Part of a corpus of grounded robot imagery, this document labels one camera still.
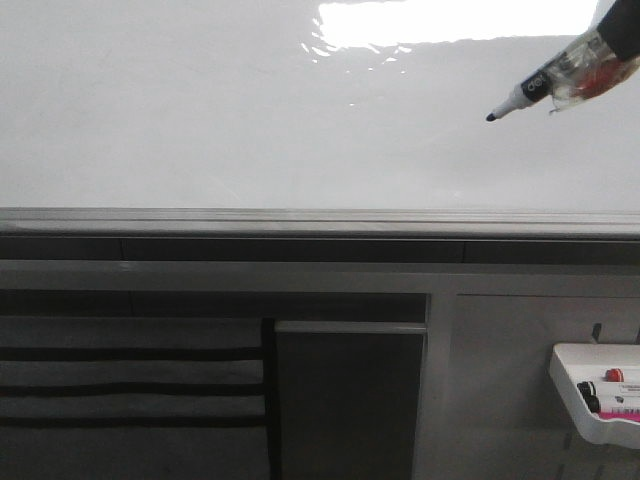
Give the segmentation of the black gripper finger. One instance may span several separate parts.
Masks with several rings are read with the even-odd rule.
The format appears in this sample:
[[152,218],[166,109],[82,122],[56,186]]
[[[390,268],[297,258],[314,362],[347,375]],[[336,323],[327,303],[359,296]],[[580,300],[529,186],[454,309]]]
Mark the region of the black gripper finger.
[[639,56],[639,0],[616,0],[598,24],[598,33],[621,61]]

